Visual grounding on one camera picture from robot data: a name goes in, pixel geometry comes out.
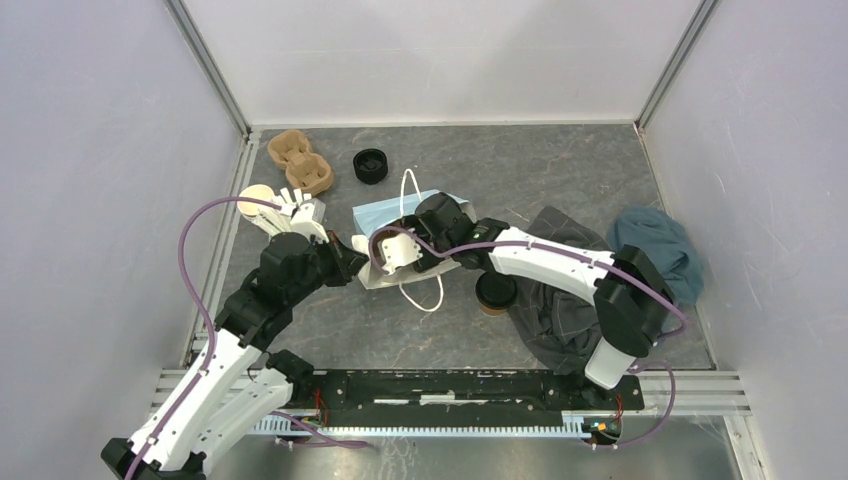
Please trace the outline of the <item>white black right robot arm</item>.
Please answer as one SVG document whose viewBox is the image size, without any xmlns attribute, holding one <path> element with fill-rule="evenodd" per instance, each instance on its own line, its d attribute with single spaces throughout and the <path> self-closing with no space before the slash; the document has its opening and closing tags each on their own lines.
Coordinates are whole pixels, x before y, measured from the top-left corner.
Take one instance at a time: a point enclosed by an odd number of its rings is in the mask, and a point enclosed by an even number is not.
<svg viewBox="0 0 848 480">
<path fill-rule="evenodd" d="M 569 293 L 595 311 L 600 338 L 577 382 L 580 400 L 602 408 L 678 314 L 670 288 L 639 248 L 577 248 L 495 220 L 472 219 L 445 193 L 423 200 L 412 225 L 428 259 L 450 259 L 494 280 L 531 280 Z"/>
</svg>

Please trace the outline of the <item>brown pulp cup carriers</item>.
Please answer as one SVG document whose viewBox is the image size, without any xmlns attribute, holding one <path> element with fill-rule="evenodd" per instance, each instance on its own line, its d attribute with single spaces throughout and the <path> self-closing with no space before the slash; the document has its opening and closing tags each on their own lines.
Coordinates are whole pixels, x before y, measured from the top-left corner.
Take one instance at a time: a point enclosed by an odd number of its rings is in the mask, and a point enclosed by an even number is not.
<svg viewBox="0 0 848 480">
<path fill-rule="evenodd" d="M 272 162 L 281 169 L 293 189 L 312 196 L 327 191 L 334 183 L 329 163 L 313 151 L 312 144 L 301 130 L 286 130 L 268 143 Z"/>
</svg>

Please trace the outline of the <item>black plastic cup lid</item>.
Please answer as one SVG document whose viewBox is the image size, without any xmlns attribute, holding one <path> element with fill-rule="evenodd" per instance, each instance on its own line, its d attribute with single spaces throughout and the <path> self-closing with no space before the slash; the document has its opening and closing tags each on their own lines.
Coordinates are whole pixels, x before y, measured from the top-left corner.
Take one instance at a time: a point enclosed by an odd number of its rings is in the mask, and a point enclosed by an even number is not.
<svg viewBox="0 0 848 480">
<path fill-rule="evenodd" d="M 510 308 L 514 304 L 517 294 L 517 284 L 514 278 L 509 275 L 485 272 L 475 283 L 475 295 L 479 304 L 504 305 Z"/>
</svg>

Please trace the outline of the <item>brown paper coffee cup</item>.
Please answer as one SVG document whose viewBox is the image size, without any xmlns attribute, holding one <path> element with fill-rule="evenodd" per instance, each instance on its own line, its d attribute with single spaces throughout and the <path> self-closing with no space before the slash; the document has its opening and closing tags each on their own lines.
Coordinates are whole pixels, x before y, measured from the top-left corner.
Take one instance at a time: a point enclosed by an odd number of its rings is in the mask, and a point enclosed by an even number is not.
<svg viewBox="0 0 848 480">
<path fill-rule="evenodd" d="M 480 307 L 480 310 L 483 312 L 484 315 L 490 316 L 490 317 L 497 317 L 497 316 L 503 315 L 509 309 L 508 306 L 504 306 L 504 305 L 491 306 L 491 305 L 488 305 L 488 304 L 485 304 L 485 303 L 480 303 L 479 307 Z"/>
</svg>

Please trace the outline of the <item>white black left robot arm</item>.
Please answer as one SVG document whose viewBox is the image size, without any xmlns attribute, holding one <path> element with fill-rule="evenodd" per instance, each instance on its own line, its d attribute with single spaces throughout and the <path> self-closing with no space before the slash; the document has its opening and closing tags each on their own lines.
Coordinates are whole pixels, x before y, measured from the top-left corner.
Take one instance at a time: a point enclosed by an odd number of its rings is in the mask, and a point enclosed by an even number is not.
<svg viewBox="0 0 848 480">
<path fill-rule="evenodd" d="M 314 394 L 312 368 L 281 351 L 240 393 L 224 399 L 241 374 L 293 320 L 293 309 L 323 287 L 344 287 L 369 257 L 333 232 L 324 242 L 298 233 L 274 236 L 259 265 L 225 301 L 206 346 L 169 397 L 130 438 L 101 452 L 121 479 L 204 479 L 258 422 Z"/>
</svg>

